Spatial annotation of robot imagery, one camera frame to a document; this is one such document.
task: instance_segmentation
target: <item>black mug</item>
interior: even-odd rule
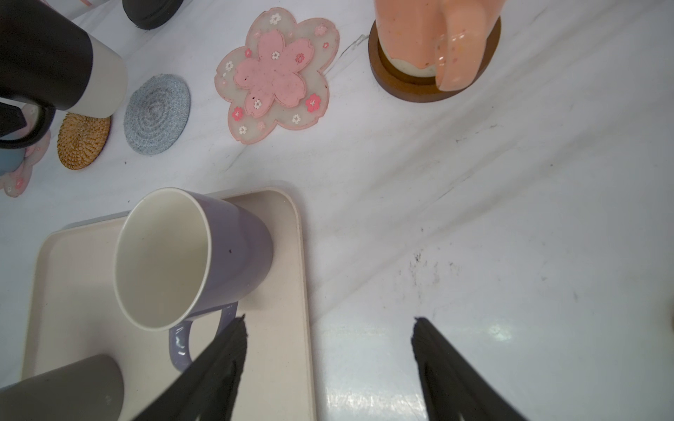
[[[41,109],[31,132],[17,140],[0,139],[0,149],[36,143],[57,109],[109,117],[126,88],[122,58],[47,4],[0,1],[0,96]],[[0,106],[0,137],[24,125],[17,107]]]

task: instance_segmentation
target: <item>pink flower coaster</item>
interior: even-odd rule
[[[261,14],[246,45],[226,55],[216,70],[215,88],[226,101],[229,130],[249,145],[276,126],[301,130],[326,113],[330,91],[323,71],[339,47],[335,25],[322,18],[296,23],[275,7]]]
[[[28,134],[30,128],[35,124],[35,120],[37,119],[35,106],[26,104],[21,111],[23,111],[28,125],[16,132],[19,137]],[[6,172],[0,176],[0,189],[4,188],[7,196],[19,197],[21,193],[26,191],[30,175],[33,172],[33,165],[41,160],[47,152],[50,138],[51,131],[47,130],[44,136],[42,136],[42,139],[38,140],[36,144],[28,146],[24,150],[24,161],[19,165],[19,168],[12,172]]]

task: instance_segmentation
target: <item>brown round coaster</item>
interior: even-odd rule
[[[494,56],[496,47],[501,38],[501,18],[498,18],[494,29],[487,37],[487,45],[485,46],[485,55],[482,57],[482,63],[477,71],[475,79],[470,83],[472,85],[485,71],[491,58]],[[401,100],[411,102],[433,102],[440,101],[450,96],[454,96],[459,92],[467,89],[456,91],[441,91],[435,86],[434,77],[414,77],[409,76],[400,70],[396,69],[384,55],[379,43],[379,35],[377,34],[377,22],[372,24],[370,30],[370,38],[367,42],[367,48],[370,56],[370,67],[379,85],[384,88],[389,94],[400,98]]]
[[[91,164],[108,140],[110,120],[110,117],[95,119],[67,113],[56,143],[61,163],[71,170],[80,170]]]

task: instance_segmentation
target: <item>tray rim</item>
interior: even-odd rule
[[[252,190],[244,190],[244,191],[237,191],[237,190],[224,190],[224,191],[217,191],[213,193],[208,193],[206,194],[209,197],[215,197],[217,199],[221,200],[227,200],[227,199],[232,199],[234,197],[241,197],[241,196],[246,196],[246,195],[252,195],[255,193],[264,193],[264,192],[274,192],[274,193],[279,193],[281,194],[293,207],[293,211],[295,213],[295,222],[297,225],[297,237],[298,237],[298,252],[299,252],[299,263],[300,263],[300,268],[301,268],[301,273],[302,273],[302,283],[304,285],[304,288],[302,288],[302,294],[303,294],[303,299],[305,303],[305,314],[306,317],[304,318],[304,324],[305,324],[305,331],[307,332],[307,341],[305,346],[307,346],[308,350],[308,364],[309,364],[309,392],[311,394],[311,399],[309,400],[311,404],[311,415],[312,419],[316,420],[317,419],[317,408],[316,408],[316,394],[315,394],[315,382],[314,382],[314,370],[313,370],[313,347],[311,345],[311,323],[309,322],[309,297],[307,296],[307,270],[306,270],[306,265],[305,265],[305,256],[304,256],[304,238],[303,238],[303,233],[302,233],[302,219],[299,214],[299,210],[297,208],[297,204],[295,201],[292,199],[292,197],[284,190],[279,189],[278,187],[262,187],[259,189],[252,189]],[[45,250],[45,247],[49,245],[51,241],[54,241],[54,239],[57,236],[61,236],[63,234],[67,234],[68,232],[73,232],[76,230],[81,230],[84,228],[89,228],[91,226],[97,226],[97,225],[103,225],[103,224],[110,224],[113,221],[116,221],[118,219],[126,218],[127,215],[131,212],[131,210],[127,210],[124,212],[118,212],[115,214],[109,214],[106,216],[101,216],[97,218],[92,218],[89,220],[84,220],[81,222],[74,222],[73,224],[68,224],[62,229],[58,231],[54,231],[50,233],[42,242],[40,245],[40,248],[38,250],[38,254],[35,258],[34,266],[33,266],[33,277],[32,277],[32,285],[30,289],[30,306],[28,308],[28,325],[26,327],[26,334],[24,336],[24,351],[22,354],[22,361],[21,361],[21,380],[27,379],[26,376],[26,354],[28,352],[28,345],[29,345],[29,335],[30,332],[34,330],[36,326],[34,326],[35,323],[37,323],[37,320],[33,317],[34,313],[34,306],[35,306],[35,287],[37,284],[37,275],[38,275],[38,263],[40,259],[42,258],[42,253]]]

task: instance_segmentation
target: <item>peach mug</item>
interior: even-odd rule
[[[470,85],[506,0],[375,0],[379,43],[401,72],[441,91]]]

